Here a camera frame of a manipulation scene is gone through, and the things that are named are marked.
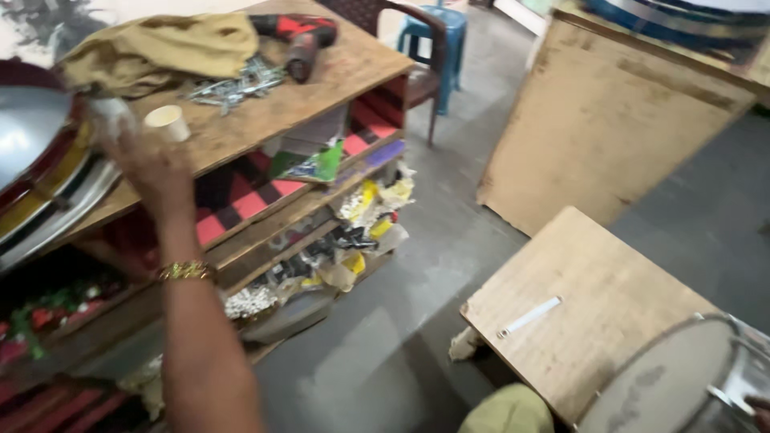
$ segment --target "gray floor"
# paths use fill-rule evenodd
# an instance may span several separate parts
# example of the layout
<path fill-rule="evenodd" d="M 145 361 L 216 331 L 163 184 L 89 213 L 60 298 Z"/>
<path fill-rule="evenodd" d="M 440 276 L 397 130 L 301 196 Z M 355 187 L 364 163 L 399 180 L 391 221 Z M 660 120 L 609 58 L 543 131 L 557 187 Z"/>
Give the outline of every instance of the gray floor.
<path fill-rule="evenodd" d="M 472 8 L 463 70 L 436 149 L 428 106 L 409 114 L 407 161 L 417 202 L 401 213 L 411 238 L 324 322 L 258 364 L 270 431 L 455 431 L 493 390 L 472 364 L 449 364 L 458 307 L 527 237 L 475 203 L 477 181 L 507 120 L 531 33 Z M 770 331 L 770 246 L 756 233 L 770 122 L 746 116 L 633 206 L 611 230 L 708 299 Z"/>

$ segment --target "paper cup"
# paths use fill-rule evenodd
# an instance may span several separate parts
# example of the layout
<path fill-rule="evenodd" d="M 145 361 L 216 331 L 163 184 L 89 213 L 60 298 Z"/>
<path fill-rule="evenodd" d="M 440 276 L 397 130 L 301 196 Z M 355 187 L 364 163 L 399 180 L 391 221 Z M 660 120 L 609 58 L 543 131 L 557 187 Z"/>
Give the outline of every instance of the paper cup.
<path fill-rule="evenodd" d="M 190 129 L 182 117 L 182 107 L 162 106 L 154 109 L 145 117 L 145 126 L 157 132 L 168 142 L 185 141 L 190 137 Z"/>

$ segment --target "green cloth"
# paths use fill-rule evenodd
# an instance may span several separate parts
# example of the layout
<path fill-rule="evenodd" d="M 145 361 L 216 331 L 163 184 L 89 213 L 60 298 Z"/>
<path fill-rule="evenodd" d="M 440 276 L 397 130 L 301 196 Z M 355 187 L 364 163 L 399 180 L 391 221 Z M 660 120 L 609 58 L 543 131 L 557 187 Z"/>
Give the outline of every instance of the green cloth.
<path fill-rule="evenodd" d="M 508 385 L 468 414 L 458 433 L 554 433 L 545 402 L 523 384 Z"/>

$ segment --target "pile of screws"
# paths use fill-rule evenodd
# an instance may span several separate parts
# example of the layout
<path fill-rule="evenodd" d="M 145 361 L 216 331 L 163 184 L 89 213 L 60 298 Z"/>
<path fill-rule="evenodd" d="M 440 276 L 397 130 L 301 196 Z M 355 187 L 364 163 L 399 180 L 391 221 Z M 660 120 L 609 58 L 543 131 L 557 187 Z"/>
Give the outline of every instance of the pile of screws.
<path fill-rule="evenodd" d="M 247 97 L 264 98 L 269 90 L 278 86 L 286 77 L 282 66 L 276 67 L 259 53 L 246 60 L 240 77 L 223 81 L 204 80 L 196 83 L 196 89 L 187 99 L 196 104 L 220 106 L 221 116 L 238 106 Z"/>

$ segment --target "cordless drill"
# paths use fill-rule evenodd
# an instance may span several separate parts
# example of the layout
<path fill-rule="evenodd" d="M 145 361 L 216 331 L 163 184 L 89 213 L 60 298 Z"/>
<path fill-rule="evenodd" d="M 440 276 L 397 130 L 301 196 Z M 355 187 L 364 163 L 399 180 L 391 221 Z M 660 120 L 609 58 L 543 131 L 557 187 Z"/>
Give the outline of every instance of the cordless drill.
<path fill-rule="evenodd" d="M 310 78 L 318 49 L 334 43 L 336 23 L 328 18 L 304 14 L 249 15 L 257 33 L 289 43 L 286 72 L 297 82 Z"/>

